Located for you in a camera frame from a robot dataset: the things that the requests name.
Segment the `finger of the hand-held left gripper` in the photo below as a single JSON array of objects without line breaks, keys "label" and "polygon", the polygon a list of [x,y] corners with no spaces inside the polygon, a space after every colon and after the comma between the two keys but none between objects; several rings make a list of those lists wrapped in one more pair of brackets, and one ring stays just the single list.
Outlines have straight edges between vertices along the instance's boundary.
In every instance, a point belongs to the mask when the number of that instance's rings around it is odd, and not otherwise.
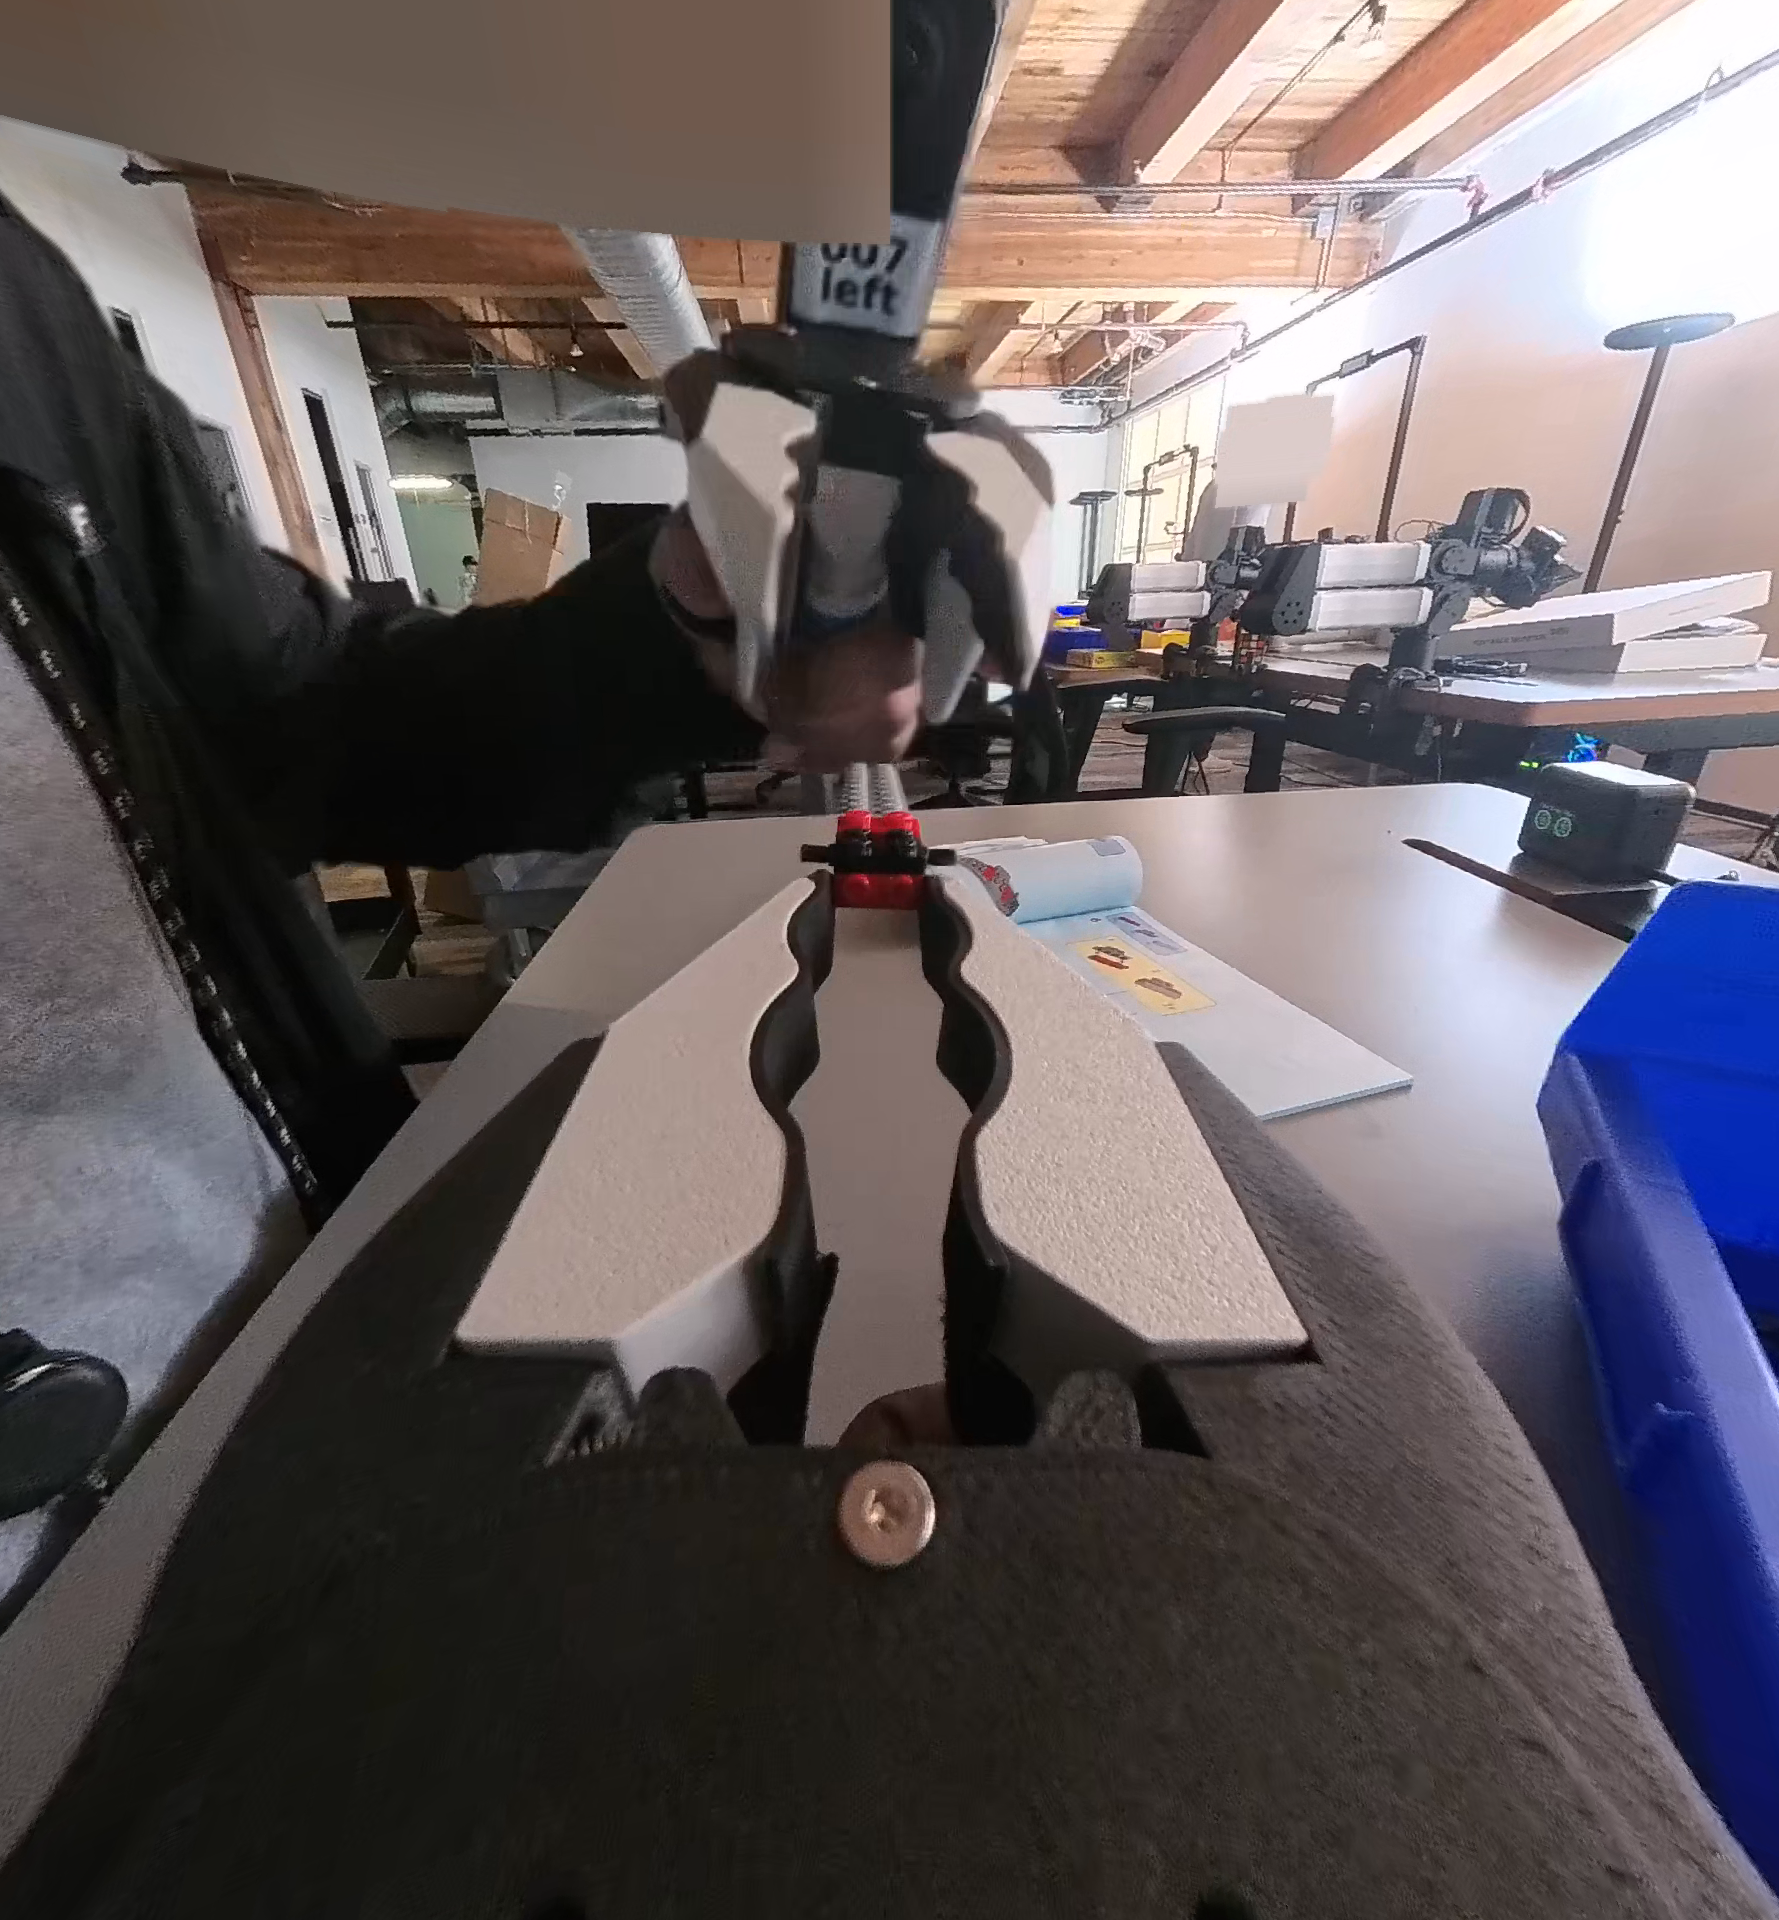
[{"label": "finger of the hand-held left gripper", "polygon": [[954,718],[993,669],[1024,686],[1041,660],[1052,598],[1052,475],[1033,443],[991,421],[934,435],[927,497],[941,532],[921,582],[921,718]]},{"label": "finger of the hand-held left gripper", "polygon": [[732,619],[734,697],[765,692],[796,612],[817,417],[788,396],[718,383],[685,450],[687,515]]}]

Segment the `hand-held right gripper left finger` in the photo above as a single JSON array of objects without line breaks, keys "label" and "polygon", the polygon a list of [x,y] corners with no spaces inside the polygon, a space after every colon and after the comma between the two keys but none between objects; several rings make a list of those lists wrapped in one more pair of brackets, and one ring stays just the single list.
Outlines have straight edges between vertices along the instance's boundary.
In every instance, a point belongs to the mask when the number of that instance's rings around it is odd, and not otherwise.
[{"label": "hand-held right gripper left finger", "polygon": [[816,1074],[829,877],[796,877],[597,1044],[453,1341],[595,1362],[805,1377],[831,1299],[795,1103]]}]

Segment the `small red toy brick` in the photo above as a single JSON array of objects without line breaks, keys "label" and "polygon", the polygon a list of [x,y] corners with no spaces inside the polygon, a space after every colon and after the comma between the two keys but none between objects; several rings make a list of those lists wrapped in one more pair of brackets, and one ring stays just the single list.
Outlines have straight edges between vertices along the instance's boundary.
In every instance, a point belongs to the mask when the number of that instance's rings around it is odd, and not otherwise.
[{"label": "small red toy brick", "polygon": [[[908,834],[920,844],[921,829],[913,813],[883,815],[871,818],[866,813],[847,813],[836,818],[833,841],[838,837],[861,837],[864,834]],[[925,893],[925,877],[904,881],[852,881],[831,874],[831,898],[836,907],[871,910],[914,910]]]}]

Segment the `blue plastic storage bin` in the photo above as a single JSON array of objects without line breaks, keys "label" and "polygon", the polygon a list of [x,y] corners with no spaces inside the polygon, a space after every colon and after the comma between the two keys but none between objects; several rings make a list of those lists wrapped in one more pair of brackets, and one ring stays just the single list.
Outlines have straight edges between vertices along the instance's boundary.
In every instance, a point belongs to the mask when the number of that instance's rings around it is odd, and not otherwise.
[{"label": "blue plastic storage bin", "polygon": [[1779,1900],[1779,891],[1680,884],[1538,1098],[1664,1723]]}]

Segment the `person's left forearm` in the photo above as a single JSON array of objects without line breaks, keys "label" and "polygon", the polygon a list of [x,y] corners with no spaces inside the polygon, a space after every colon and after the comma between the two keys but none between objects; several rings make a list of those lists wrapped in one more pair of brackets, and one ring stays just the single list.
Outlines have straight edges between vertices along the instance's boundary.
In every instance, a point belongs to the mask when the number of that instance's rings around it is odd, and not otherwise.
[{"label": "person's left forearm", "polygon": [[666,591],[684,518],[637,527],[534,600],[385,617],[288,600],[298,674],[248,725],[255,808],[293,863],[456,869],[586,851],[649,782],[750,759],[727,629]]}]

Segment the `grey desk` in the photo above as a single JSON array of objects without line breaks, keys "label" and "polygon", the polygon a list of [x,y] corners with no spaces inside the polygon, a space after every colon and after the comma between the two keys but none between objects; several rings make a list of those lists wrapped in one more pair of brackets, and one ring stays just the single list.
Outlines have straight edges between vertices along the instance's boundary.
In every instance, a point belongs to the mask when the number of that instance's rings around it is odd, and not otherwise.
[{"label": "grey desk", "polygon": [[[1513,850],[1520,817],[1496,787],[1411,785],[1012,808],[1008,824],[961,813],[942,827],[1123,836],[1157,921],[1411,1074],[1406,1091],[1270,1129],[1449,1317],[1590,1551],[1605,1551],[1532,1098],[1616,949],[1421,850],[1491,860]],[[770,898],[800,839],[786,820],[637,830],[310,1245],[271,1174],[232,1174],[220,1124],[205,1122],[219,1098],[156,1110],[180,1065],[165,1044],[68,1094],[61,1044],[17,1014],[0,1034],[0,1324],[140,1362],[149,1391],[210,1315],[205,1284],[241,1282],[286,1306],[316,1297],[573,1041]],[[835,1030],[805,1087],[816,1221],[838,1256],[814,1438],[941,1374],[942,1134],[961,1105],[934,1067],[941,1016],[918,1011],[918,980],[888,949],[875,917],[845,919],[824,987]],[[142,1141],[177,1117],[201,1122],[192,1146]]]}]

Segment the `person's left hand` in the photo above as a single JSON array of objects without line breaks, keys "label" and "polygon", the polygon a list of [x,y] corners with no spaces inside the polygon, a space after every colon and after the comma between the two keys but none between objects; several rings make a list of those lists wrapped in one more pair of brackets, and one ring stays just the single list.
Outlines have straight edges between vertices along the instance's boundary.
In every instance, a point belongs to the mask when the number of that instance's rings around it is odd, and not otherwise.
[{"label": "person's left hand", "polygon": [[732,612],[687,511],[661,518],[649,560],[661,607],[713,693],[762,733],[762,759],[805,775],[895,763],[921,723],[921,646],[887,603],[770,660],[751,697],[737,693]]}]

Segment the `brick instruction booklet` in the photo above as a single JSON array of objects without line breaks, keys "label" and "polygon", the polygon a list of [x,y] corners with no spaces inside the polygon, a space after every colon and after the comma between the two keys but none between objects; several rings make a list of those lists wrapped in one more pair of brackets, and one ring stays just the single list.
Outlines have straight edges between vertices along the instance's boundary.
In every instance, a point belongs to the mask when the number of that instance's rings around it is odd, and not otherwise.
[{"label": "brick instruction booklet", "polygon": [[1126,837],[993,837],[954,846],[954,870],[1090,987],[1175,1044],[1263,1122],[1406,1093],[1413,1075],[1251,982],[1144,903]]}]

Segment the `brown cardboard box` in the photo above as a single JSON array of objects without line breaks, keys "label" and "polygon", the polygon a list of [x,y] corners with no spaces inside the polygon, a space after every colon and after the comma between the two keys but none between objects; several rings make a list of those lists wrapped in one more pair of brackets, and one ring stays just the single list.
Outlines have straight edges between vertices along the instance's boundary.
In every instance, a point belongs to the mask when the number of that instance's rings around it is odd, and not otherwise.
[{"label": "brown cardboard box", "polygon": [[494,488],[482,490],[475,607],[534,601],[567,570],[567,520],[550,508]]}]

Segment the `black office chair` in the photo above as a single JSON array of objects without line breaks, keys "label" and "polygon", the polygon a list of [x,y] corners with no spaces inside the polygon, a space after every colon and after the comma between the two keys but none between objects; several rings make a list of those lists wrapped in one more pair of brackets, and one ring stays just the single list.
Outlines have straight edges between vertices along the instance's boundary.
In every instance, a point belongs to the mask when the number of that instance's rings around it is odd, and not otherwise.
[{"label": "black office chair", "polygon": [[918,813],[1069,801],[1078,773],[1060,700],[1048,681],[1000,693],[973,676],[947,718],[921,725],[901,778]]},{"label": "black office chair", "polygon": [[1178,797],[1190,768],[1206,759],[1222,733],[1246,733],[1244,794],[1277,794],[1286,754],[1286,718],[1265,707],[1190,707],[1154,711],[1123,723],[1123,733],[1142,742],[1137,794]]}]

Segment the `black device with green lights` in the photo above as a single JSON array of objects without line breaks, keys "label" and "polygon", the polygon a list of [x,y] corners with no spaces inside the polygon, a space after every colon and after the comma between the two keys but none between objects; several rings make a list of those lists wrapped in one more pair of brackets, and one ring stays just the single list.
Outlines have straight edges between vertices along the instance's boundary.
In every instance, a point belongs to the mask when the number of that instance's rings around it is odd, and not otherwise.
[{"label": "black device with green lights", "polygon": [[1694,803],[1696,787],[1676,778],[1605,761],[1553,763],[1527,787],[1517,850],[1586,884],[1666,884]]}]

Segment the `long wooden table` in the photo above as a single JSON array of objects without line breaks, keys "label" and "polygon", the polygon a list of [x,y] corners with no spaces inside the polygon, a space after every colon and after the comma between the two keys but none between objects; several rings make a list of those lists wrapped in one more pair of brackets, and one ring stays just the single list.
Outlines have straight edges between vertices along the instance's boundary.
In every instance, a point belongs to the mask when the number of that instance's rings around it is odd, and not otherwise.
[{"label": "long wooden table", "polygon": [[1689,784],[1716,754],[1779,749],[1779,660],[1581,681],[1456,676],[1411,686],[1387,707],[1355,685],[1373,667],[1369,650],[1340,648],[1329,657],[1267,657],[1249,673],[1215,660],[1201,681],[1164,681],[1154,664],[1055,664],[1046,674],[1069,737],[1069,777],[1086,759],[1104,704],[1119,693],[1145,693],[1163,711],[1275,711],[1284,745],[1426,784],[1524,787],[1529,771],[1553,763],[1577,738],[1635,754],[1647,771]]}]

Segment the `white flat box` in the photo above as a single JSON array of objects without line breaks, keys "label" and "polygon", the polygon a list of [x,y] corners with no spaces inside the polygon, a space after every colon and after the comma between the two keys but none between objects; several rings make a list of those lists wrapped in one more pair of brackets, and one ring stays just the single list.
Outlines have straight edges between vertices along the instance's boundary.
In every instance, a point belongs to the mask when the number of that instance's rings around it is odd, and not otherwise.
[{"label": "white flat box", "polygon": [[1442,653],[1525,660],[1532,655],[1591,653],[1631,645],[1749,629],[1767,607],[1768,570],[1735,570],[1711,579],[1640,591],[1590,591],[1553,596],[1536,607],[1465,619],[1442,638]]},{"label": "white flat box", "polygon": [[1763,659],[1765,645],[1765,633],[1749,622],[1709,622],[1676,634],[1574,652],[1553,673],[1562,681],[1628,681],[1642,674],[1741,671]]}]

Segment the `black floor lamp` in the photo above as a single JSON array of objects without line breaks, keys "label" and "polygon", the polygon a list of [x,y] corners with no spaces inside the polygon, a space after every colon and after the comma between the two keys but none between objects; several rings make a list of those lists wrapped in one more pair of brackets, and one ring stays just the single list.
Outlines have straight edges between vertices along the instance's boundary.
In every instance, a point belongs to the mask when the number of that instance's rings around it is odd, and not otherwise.
[{"label": "black floor lamp", "polygon": [[1666,370],[1669,369],[1671,355],[1680,348],[1716,339],[1718,334],[1730,331],[1732,325],[1732,313],[1696,311],[1628,324],[1626,327],[1605,334],[1604,350],[1609,355],[1638,355],[1645,360],[1645,370],[1636,407],[1633,407],[1626,431],[1619,466],[1605,492],[1605,506],[1597,527],[1597,541],[1590,551],[1590,567],[1584,577],[1581,577],[1581,591],[1584,594],[1598,591],[1604,580],[1605,561],[1626,518],[1628,495],[1633,480],[1636,478],[1642,443],[1650,429],[1652,414],[1656,414],[1663,398],[1663,383]]}]

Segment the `silver ventilation duct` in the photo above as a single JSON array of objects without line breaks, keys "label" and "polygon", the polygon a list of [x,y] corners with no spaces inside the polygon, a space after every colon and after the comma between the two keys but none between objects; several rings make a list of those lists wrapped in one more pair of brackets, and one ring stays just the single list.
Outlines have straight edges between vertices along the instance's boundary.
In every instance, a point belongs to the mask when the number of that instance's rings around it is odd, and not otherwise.
[{"label": "silver ventilation duct", "polygon": [[645,355],[649,379],[661,381],[698,355],[720,358],[722,344],[689,280],[678,239],[623,228],[560,232]]}]

